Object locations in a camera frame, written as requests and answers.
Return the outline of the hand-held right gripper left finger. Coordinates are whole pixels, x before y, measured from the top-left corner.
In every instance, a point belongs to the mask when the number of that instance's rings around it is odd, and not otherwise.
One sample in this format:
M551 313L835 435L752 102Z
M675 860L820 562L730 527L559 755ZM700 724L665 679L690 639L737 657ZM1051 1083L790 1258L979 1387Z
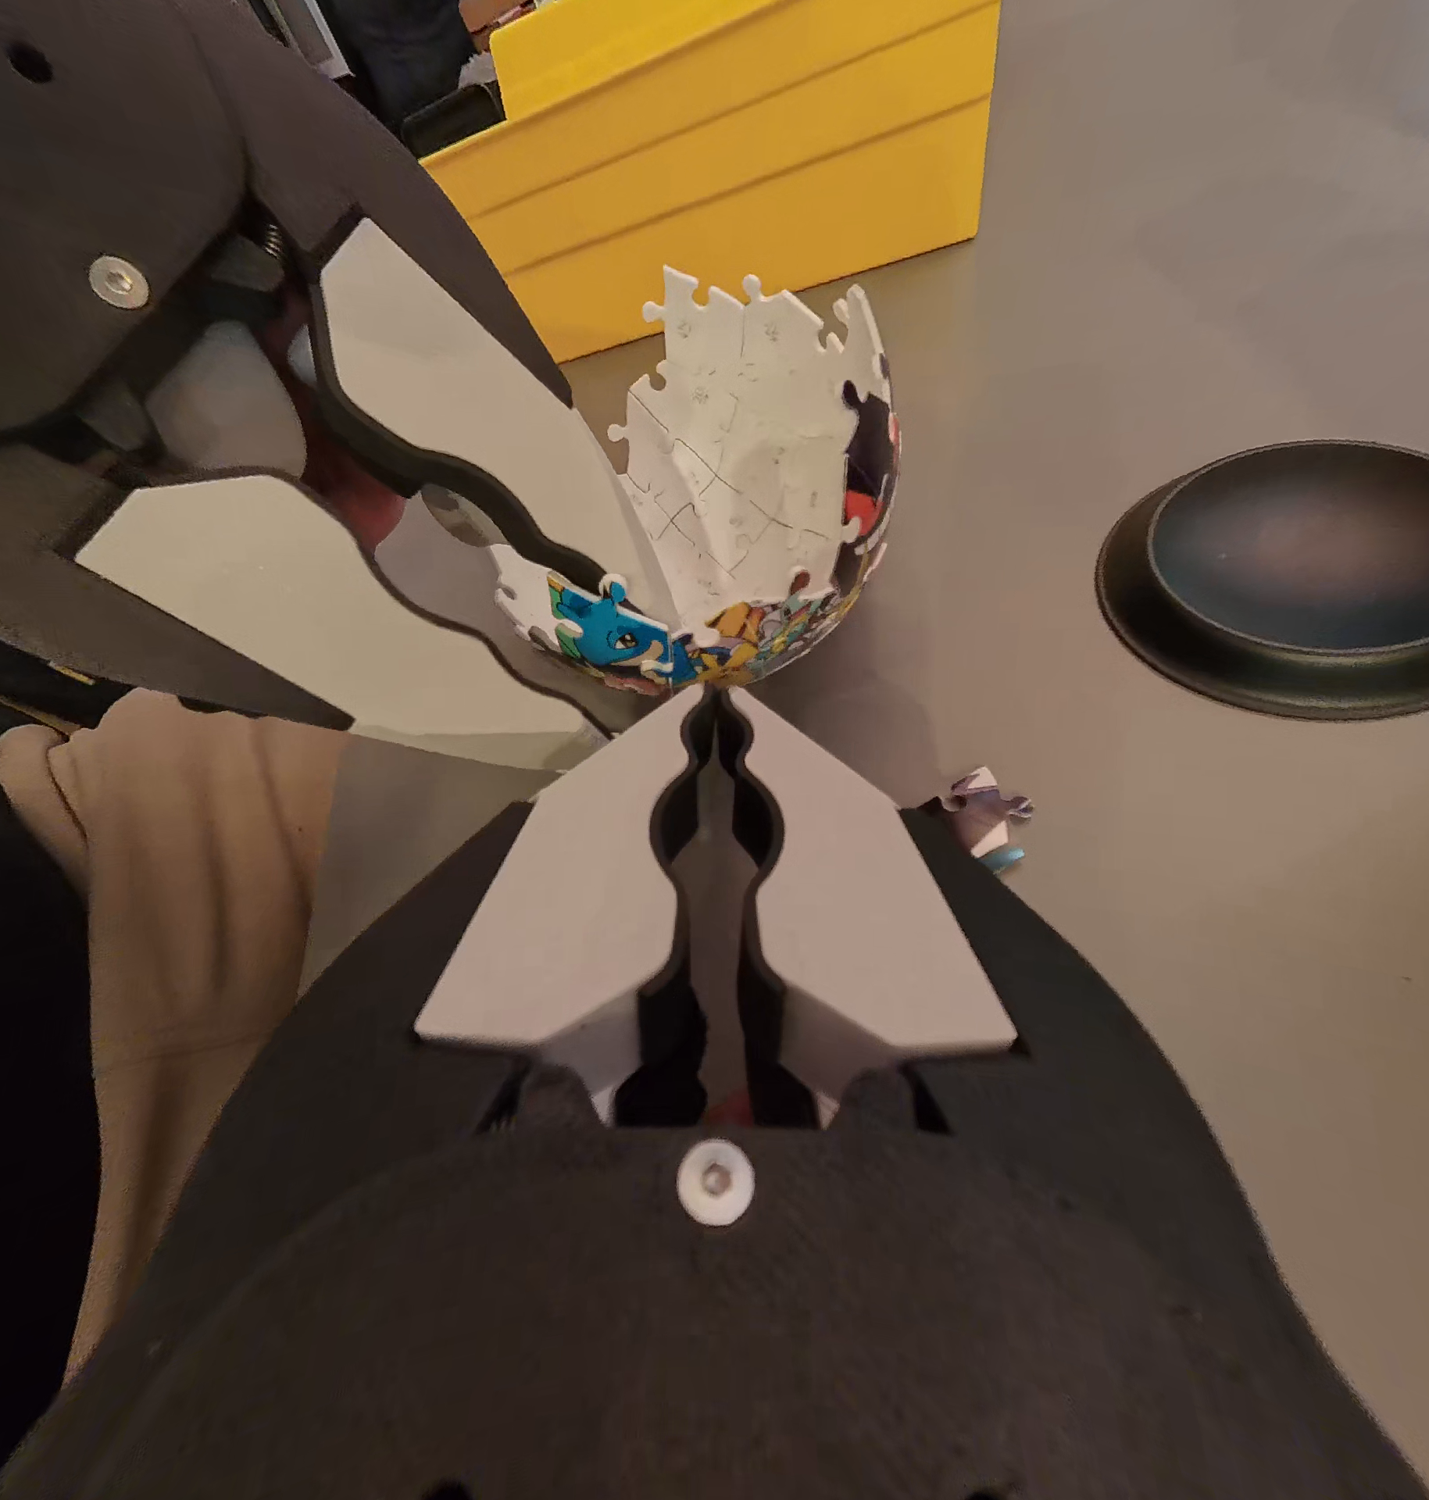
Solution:
M422 1006L420 1041L568 1068L604 1121L675 1046L686 909L671 873L698 828L716 693L686 689L534 798Z

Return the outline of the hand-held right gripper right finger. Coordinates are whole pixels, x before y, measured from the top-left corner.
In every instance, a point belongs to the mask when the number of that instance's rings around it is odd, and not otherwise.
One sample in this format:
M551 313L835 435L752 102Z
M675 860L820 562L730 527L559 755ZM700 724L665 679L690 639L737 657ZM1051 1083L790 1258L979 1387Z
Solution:
M720 694L720 756L755 867L737 1004L757 1123L815 1128L860 1074L1016 1044L891 796L742 688Z

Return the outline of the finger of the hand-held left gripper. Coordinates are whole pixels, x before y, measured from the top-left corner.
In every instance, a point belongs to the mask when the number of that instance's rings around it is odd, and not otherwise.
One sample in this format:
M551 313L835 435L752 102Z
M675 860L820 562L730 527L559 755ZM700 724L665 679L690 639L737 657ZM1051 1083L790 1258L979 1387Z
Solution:
M591 426L375 220L310 281L327 418L405 493L434 483L487 517L521 559L626 600L663 626L678 609L650 537Z
M616 734L604 703L499 609L491 549L422 497L367 552L293 480L166 483L124 497L74 559L370 739L554 773Z

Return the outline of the partly built puzzle ball shell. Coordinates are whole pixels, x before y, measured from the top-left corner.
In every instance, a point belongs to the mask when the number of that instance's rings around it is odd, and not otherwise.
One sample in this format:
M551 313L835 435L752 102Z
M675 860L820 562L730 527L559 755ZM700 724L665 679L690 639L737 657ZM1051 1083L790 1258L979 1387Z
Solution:
M593 585L491 545L496 602L517 636L603 684L668 694L752 684L824 641L875 572L901 438L874 309L855 284L839 333L757 276L737 296L665 267L656 378L609 428L616 478L671 592L645 606L621 574Z

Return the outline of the colourful loose puzzle piece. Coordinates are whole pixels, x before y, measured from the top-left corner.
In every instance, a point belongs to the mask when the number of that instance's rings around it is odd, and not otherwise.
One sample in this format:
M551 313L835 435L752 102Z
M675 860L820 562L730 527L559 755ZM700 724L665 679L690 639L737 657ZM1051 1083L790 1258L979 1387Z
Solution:
M1004 793L988 766L974 768L942 795L927 800L922 810L996 875L1004 875L1024 858L1018 833L1036 813L1029 796Z

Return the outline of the black round ball stand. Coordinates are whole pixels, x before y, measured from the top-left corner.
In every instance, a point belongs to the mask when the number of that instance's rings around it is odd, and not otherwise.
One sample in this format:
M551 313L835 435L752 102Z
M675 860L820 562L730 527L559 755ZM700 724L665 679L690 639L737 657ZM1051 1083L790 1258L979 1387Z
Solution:
M1429 455L1302 440L1215 458L1120 517L1096 592L1133 656L1212 701L1429 711Z

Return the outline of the yellow plastic bin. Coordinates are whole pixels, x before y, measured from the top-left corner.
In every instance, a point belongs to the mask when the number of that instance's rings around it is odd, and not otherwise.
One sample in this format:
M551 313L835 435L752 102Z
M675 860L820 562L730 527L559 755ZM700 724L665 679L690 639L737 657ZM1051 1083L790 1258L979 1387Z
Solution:
M568 363L666 267L802 291L979 231L1001 5L554 3L492 40L506 112L424 159Z

